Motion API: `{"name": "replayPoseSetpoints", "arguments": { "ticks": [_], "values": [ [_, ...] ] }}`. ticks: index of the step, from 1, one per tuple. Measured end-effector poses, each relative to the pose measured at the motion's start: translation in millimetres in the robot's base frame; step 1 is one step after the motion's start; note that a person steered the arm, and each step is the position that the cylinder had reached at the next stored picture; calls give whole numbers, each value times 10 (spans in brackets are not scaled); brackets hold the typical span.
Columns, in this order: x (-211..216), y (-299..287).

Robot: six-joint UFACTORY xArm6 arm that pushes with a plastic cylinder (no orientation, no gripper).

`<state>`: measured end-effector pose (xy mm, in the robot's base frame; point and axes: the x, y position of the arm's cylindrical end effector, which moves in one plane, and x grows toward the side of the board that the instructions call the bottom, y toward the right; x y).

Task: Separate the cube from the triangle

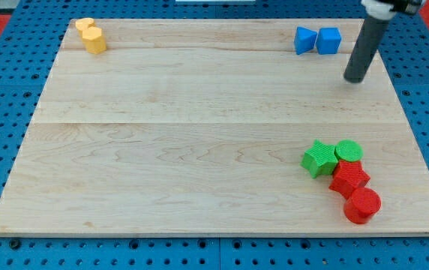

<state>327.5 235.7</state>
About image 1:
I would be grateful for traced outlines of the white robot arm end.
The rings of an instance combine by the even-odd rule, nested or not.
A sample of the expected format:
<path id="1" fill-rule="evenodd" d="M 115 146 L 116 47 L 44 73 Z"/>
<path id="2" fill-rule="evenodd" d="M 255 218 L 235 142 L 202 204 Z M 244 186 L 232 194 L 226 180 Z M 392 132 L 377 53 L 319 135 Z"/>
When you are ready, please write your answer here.
<path id="1" fill-rule="evenodd" d="M 426 0 L 361 0 L 367 14 L 378 20 L 391 20 L 396 14 L 415 15 Z"/>

